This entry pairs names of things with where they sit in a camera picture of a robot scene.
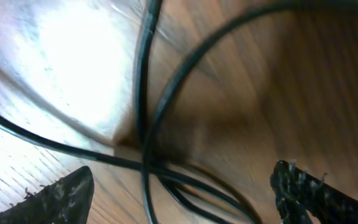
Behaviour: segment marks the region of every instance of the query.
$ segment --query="black wire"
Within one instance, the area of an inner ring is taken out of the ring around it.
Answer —
[[[41,136],[38,136],[34,133],[31,133],[17,125],[11,123],[10,121],[4,119],[0,116],[0,128],[25,140],[36,144],[47,149],[54,151],[62,152],[69,154],[71,156],[76,156],[84,159],[90,159],[94,161],[104,162],[114,166],[120,166],[128,169],[138,170],[142,173],[142,190],[145,200],[145,210],[147,216],[152,224],[157,224],[157,218],[154,213],[152,206],[150,190],[149,190],[149,173],[157,175],[157,177],[162,182],[163,186],[168,190],[168,192],[182,205],[187,209],[201,215],[202,217],[208,218],[216,223],[227,223],[227,221],[212,215],[189,202],[182,194],[177,190],[178,184],[186,184],[196,189],[207,192],[217,198],[220,198],[222,201],[233,206],[234,208],[241,211],[244,215],[250,218],[252,223],[260,223],[255,218],[250,211],[246,210],[240,203],[235,201],[233,198],[227,196],[226,194],[216,190],[213,187],[210,187],[196,179],[188,177],[186,175],[168,170],[160,165],[152,166],[152,146],[155,141],[155,135],[157,130],[162,122],[163,117],[165,116],[168,107],[173,103],[174,97],[176,97],[181,85],[185,81],[186,77],[190,74],[191,70],[196,66],[196,64],[201,60],[202,56],[214,45],[216,44],[223,36],[231,32],[235,28],[249,22],[259,16],[265,14],[280,12],[286,10],[314,10],[314,9],[325,9],[325,10],[335,10],[339,12],[353,12],[358,14],[358,2],[357,1],[280,1],[273,3],[268,6],[259,7],[251,11],[234,18],[228,22],[225,26],[222,26],[215,33],[210,35],[206,40],[204,40],[183,62],[175,72],[171,82],[168,84],[165,89],[165,93],[160,100],[157,110],[155,112],[153,123],[149,129],[147,129],[147,70],[148,70],[148,60],[149,53],[152,43],[152,37],[155,32],[155,27],[158,21],[158,15],[160,13],[162,0],[150,0],[147,13],[145,15],[145,25],[144,33],[139,42],[139,54],[137,59],[137,68],[136,68],[136,77],[137,83],[135,84],[135,109],[136,109],[136,125],[137,133],[139,136],[140,143],[143,144],[143,158],[142,163],[130,161],[127,159],[121,159],[114,156],[108,156],[105,154],[100,154],[97,152],[88,151],[85,149],[80,149],[77,147],[67,146]]]

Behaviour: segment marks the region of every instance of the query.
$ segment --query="wood grain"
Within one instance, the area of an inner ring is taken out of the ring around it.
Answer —
[[[184,56],[261,1],[166,0],[149,77],[150,117]],[[135,146],[132,66],[144,1],[0,0],[0,114],[42,136],[122,155]],[[358,17],[284,12],[223,38],[192,72],[158,149],[239,190],[264,223],[280,221],[277,159],[358,200]],[[88,223],[147,223],[139,174],[50,152],[0,131],[0,212],[84,164]],[[209,223],[153,179],[161,223]]]

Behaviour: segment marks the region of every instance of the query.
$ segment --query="black jagged object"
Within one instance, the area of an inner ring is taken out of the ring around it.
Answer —
[[[94,191],[93,176],[83,166],[25,201],[0,213],[0,224],[86,224]]]
[[[320,223],[358,223],[358,201],[324,183],[295,163],[278,161],[270,177],[282,223],[311,223],[308,210]]]

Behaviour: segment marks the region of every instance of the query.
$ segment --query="cable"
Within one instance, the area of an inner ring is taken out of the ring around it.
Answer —
[[[203,55],[213,47],[222,37],[227,33],[236,29],[237,27],[249,22],[257,17],[270,14],[273,12],[295,10],[295,11],[311,11],[311,10],[331,10],[336,12],[350,12],[358,14],[358,1],[340,1],[340,0],[325,0],[325,1],[280,1],[268,6],[262,6],[251,11],[247,11],[240,16],[235,17],[229,21],[226,25],[222,26],[219,30],[210,35],[204,40],[187,58],[183,64],[174,73],[171,82],[166,87],[162,99],[157,105],[156,112],[153,117],[153,122],[150,128],[147,127],[147,76],[148,76],[148,62],[149,53],[151,49],[153,35],[158,22],[160,8],[162,0],[150,0],[146,10],[144,19],[144,28],[139,41],[138,56],[136,62],[136,84],[135,84],[135,113],[136,113],[136,129],[139,141],[142,145],[142,163],[130,161],[127,159],[121,159],[114,156],[100,154],[97,152],[80,149],[73,146],[67,146],[34,133],[31,133],[14,123],[6,120],[0,116],[0,128],[13,134],[25,141],[32,144],[36,144],[47,149],[51,149],[57,152],[69,154],[84,159],[94,160],[111,164],[114,166],[124,167],[132,170],[141,171],[142,175],[142,191],[145,203],[145,211],[151,224],[158,224],[157,217],[152,206],[152,200],[149,189],[149,174],[154,174],[161,181],[165,189],[184,207],[192,212],[201,215],[216,223],[228,223],[227,221],[212,215],[188,201],[177,190],[178,184],[190,185],[196,189],[209,193],[217,198],[220,198],[223,202],[236,208],[238,211],[246,215],[251,223],[261,223],[257,219],[257,216],[251,211],[244,208],[239,202],[233,198],[227,196],[219,190],[206,185],[196,179],[188,177],[186,175],[174,172],[166,169],[161,164],[153,164],[152,159],[152,146],[155,143],[155,136],[157,134],[160,123],[163,117],[167,113],[168,107],[173,103],[179,89],[184,83],[191,70],[201,60]]]

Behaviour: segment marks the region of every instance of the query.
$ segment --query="wire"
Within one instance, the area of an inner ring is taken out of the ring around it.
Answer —
[[[135,84],[135,113],[136,113],[136,129],[139,142],[142,145],[142,163],[122,159],[114,156],[100,154],[97,152],[80,149],[73,146],[67,146],[59,142],[55,142],[32,132],[29,132],[14,123],[6,120],[0,116],[0,128],[13,134],[25,141],[32,144],[45,147],[57,152],[69,154],[84,159],[103,162],[114,166],[124,167],[132,170],[138,170],[142,175],[142,191],[145,203],[145,211],[151,224],[158,224],[157,217],[152,205],[152,199],[149,189],[149,174],[154,174],[161,181],[165,189],[185,208],[197,213],[198,215],[205,217],[216,223],[228,223],[227,221],[219,218],[213,214],[210,214],[188,201],[177,190],[179,184],[190,185],[198,190],[202,190],[210,195],[213,195],[223,202],[236,208],[247,216],[251,223],[261,223],[257,218],[257,215],[246,209],[239,202],[216,190],[203,182],[200,182],[194,178],[188,177],[181,173],[166,169],[162,164],[153,164],[152,146],[155,144],[155,136],[159,129],[159,126],[163,120],[163,117],[167,113],[168,107],[173,103],[179,89],[184,83],[187,76],[192,69],[201,60],[203,55],[213,47],[222,37],[227,33],[236,29],[237,27],[249,22],[257,17],[280,11],[294,10],[294,11],[312,11],[319,10],[331,10],[336,12],[350,12],[358,14],[358,1],[340,1],[340,0],[325,0],[325,1],[280,1],[268,6],[258,7],[250,11],[246,11],[240,16],[235,17],[229,21],[226,25],[222,26],[206,40],[204,40],[195,50],[187,56],[183,64],[174,73],[171,82],[165,89],[162,98],[157,105],[156,112],[154,114],[151,127],[147,127],[147,76],[149,68],[149,54],[152,45],[153,35],[157,26],[158,17],[160,14],[160,8],[162,0],[150,0],[148,2],[144,28],[141,38],[139,39],[139,48],[136,61],[136,84]]]

